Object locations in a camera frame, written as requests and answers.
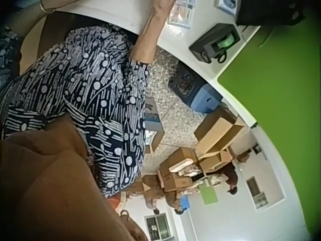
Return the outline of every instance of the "green panel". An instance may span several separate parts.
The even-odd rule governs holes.
[[[260,30],[219,77],[280,152],[311,233],[320,225],[320,51],[313,18]]]
[[[199,188],[204,204],[207,205],[218,202],[217,195],[213,186],[207,187],[205,184],[202,184],[199,186]]]

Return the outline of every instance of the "patterned dress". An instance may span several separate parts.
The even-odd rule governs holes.
[[[21,43],[1,28],[1,138],[69,113],[98,166],[101,192],[133,183],[145,152],[149,65],[129,58],[127,36],[111,26],[73,30],[19,76]]]

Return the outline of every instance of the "hand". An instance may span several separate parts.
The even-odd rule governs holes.
[[[174,7],[176,0],[153,0],[153,13],[167,18]]]
[[[54,10],[79,1],[80,0],[42,0],[42,4],[45,10]]]

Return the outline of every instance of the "white desk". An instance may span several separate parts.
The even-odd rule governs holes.
[[[100,19],[139,34],[148,17],[150,1],[151,0],[84,0],[78,4],[63,8],[62,11]],[[215,8],[214,3],[214,0],[197,0],[191,29],[186,30],[176,26],[166,25],[160,36],[158,45],[207,80],[251,127],[256,123],[254,117],[231,93],[217,82],[217,77],[246,45],[246,42],[252,38],[258,28],[248,27],[247,30],[242,33],[241,31],[244,29],[244,26],[238,27],[238,32],[242,36],[241,41],[227,51],[227,60],[223,64],[217,62],[212,64],[202,63],[189,51],[189,46],[217,23],[234,24],[233,17]]]

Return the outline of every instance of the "blue object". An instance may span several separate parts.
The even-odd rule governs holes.
[[[187,195],[181,196],[181,200],[180,200],[181,206],[183,209],[189,209],[190,208],[190,202],[189,199],[187,197]]]
[[[215,111],[223,97],[199,74],[179,62],[169,88],[193,111],[209,114]]]
[[[30,5],[35,4],[37,2],[39,2],[39,0],[18,0],[16,2],[16,6],[24,9],[24,8],[29,7]]]

